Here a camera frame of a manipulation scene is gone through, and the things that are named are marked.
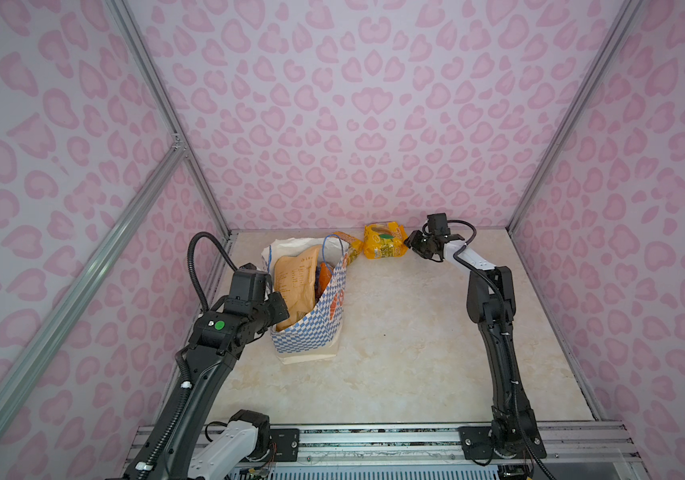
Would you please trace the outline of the beige paper snack pouch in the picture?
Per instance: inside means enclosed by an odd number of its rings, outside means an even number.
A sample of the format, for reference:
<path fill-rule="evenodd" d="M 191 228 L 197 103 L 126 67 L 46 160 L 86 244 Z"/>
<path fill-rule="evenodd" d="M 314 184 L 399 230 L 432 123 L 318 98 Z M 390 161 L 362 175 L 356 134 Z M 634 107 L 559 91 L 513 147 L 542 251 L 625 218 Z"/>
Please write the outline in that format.
<path fill-rule="evenodd" d="M 297 256 L 282 256 L 274 266 L 274 286 L 282 294 L 290 318 L 276 325 L 282 331 L 298 323 L 316 306 L 316 268 L 320 245 L 306 248 Z"/>

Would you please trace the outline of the yellow orange snack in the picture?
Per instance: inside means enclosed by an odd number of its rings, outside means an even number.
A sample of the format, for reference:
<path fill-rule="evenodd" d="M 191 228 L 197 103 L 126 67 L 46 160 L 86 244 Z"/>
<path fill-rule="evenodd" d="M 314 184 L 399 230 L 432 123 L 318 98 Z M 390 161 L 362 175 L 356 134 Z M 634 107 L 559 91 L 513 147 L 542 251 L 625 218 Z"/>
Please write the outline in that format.
<path fill-rule="evenodd" d="M 406 229 L 396 221 L 367 225 L 364 256 L 372 260 L 402 257 L 409 250 L 406 240 Z"/>

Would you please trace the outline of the white blue checkered paper bag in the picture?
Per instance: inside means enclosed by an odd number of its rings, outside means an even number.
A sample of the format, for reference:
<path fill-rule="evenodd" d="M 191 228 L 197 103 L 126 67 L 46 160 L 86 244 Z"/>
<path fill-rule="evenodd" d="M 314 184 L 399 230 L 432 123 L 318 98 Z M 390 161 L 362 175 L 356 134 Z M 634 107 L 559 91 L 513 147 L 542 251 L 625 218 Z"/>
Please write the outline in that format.
<path fill-rule="evenodd" d="M 288 319 L 270 328 L 280 362 L 327 360 L 338 354 L 348 267 L 356 256 L 352 240 L 342 232 L 276 240 L 264 248 L 264 266 L 288 307 Z"/>

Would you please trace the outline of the orange snack bag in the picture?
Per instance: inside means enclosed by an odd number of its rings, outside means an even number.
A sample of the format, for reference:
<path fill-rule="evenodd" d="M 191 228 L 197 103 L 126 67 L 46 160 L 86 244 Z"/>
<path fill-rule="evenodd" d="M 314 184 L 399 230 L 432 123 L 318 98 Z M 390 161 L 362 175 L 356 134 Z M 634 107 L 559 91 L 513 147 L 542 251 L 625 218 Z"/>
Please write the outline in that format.
<path fill-rule="evenodd" d="M 326 288 L 332 281 L 332 274 L 334 274 L 334 266 L 328 262 L 320 262 L 316 268 L 316 300 L 324 295 Z"/>

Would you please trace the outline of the yellow snack bag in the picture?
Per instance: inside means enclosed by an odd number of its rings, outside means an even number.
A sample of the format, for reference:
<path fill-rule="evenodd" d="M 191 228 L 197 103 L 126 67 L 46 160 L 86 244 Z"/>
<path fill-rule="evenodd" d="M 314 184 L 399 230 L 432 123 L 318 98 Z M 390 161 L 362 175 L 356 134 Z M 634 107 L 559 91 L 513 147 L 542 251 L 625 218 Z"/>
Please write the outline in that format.
<path fill-rule="evenodd" d="M 364 241 L 342 231 L 334 232 L 334 236 L 340 238 L 344 244 L 348 245 L 346 253 L 348 257 L 347 264 L 352 264 L 363 252 Z"/>

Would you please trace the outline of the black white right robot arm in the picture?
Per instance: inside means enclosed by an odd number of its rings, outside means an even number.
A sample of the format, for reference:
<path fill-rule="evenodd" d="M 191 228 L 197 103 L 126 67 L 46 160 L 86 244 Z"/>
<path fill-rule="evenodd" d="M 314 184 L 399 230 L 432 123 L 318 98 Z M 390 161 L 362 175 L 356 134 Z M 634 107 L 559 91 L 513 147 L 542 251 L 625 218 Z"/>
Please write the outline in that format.
<path fill-rule="evenodd" d="M 466 440 L 466 448 L 484 450 L 480 457 L 471 454 L 468 460 L 487 466 L 495 458 L 520 457 L 540 465 L 547 452 L 522 382 L 514 344 L 517 306 L 513 274 L 510 268 L 496 266 L 472 250 L 477 234 L 469 222 L 434 214 L 410 234 L 405 244 L 426 260 L 450 261 L 469 272 L 466 310 L 482 336 L 490 366 L 493 419 L 485 440 Z"/>

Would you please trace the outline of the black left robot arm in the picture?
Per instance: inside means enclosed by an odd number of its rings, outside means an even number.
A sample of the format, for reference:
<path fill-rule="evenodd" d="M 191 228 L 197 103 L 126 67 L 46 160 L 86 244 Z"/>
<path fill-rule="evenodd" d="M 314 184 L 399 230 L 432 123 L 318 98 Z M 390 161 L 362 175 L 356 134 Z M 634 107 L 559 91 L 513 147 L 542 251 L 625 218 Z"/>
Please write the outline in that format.
<path fill-rule="evenodd" d="M 272 455 L 270 417 L 242 409 L 224 430 L 198 451 L 218 392 L 244 348 L 288 319 L 278 292 L 268 291 L 270 275 L 246 264 L 232 276 L 230 292 L 194 324 L 188 345 L 176 352 L 176 388 L 148 439 L 122 479 L 226 479 L 244 460 Z"/>

